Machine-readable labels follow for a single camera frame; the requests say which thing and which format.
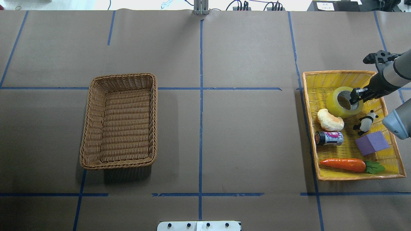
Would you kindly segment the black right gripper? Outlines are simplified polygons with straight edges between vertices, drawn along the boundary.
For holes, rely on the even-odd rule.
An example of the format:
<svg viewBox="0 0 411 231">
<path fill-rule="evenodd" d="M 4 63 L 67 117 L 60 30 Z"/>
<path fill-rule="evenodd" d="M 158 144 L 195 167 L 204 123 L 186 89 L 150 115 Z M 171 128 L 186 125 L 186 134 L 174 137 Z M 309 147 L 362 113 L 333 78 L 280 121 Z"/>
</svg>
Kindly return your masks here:
<svg viewBox="0 0 411 231">
<path fill-rule="evenodd" d="M 349 102 L 351 105 L 365 103 L 366 101 L 381 98 L 390 89 L 389 83 L 380 74 L 376 73 L 369 81 L 366 88 L 354 88 L 351 91 Z"/>
</svg>

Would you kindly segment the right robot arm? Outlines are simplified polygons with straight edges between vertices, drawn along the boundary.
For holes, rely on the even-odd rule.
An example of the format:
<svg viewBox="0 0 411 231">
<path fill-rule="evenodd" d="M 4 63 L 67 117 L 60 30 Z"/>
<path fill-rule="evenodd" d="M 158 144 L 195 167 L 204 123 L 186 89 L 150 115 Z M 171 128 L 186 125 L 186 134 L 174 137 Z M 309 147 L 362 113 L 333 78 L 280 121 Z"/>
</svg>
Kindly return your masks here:
<svg viewBox="0 0 411 231">
<path fill-rule="evenodd" d="M 350 104 L 370 101 L 398 92 L 411 82 L 411 51 L 394 54 L 387 51 L 370 53 L 363 59 L 364 64 L 374 64 L 376 74 L 362 88 L 354 88 L 350 93 Z M 390 112 L 382 120 L 383 125 L 397 138 L 405 140 L 411 135 L 410 99 Z"/>
</svg>

